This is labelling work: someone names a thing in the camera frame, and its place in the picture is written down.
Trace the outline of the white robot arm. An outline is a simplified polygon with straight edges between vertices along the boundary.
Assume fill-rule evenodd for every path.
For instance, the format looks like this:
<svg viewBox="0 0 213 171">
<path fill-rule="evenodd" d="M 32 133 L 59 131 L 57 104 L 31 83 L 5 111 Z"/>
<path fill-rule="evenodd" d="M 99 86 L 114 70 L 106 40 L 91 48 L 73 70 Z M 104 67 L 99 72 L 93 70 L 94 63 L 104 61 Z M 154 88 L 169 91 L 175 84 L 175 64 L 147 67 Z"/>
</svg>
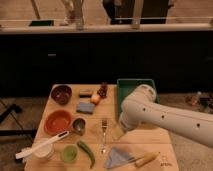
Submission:
<svg viewBox="0 0 213 171">
<path fill-rule="evenodd" d="M 119 140 L 140 123 L 150 123 L 213 148 L 213 116 L 155 103 L 156 90 L 147 84 L 137 86 L 121 103 L 118 124 L 112 138 Z"/>
</svg>

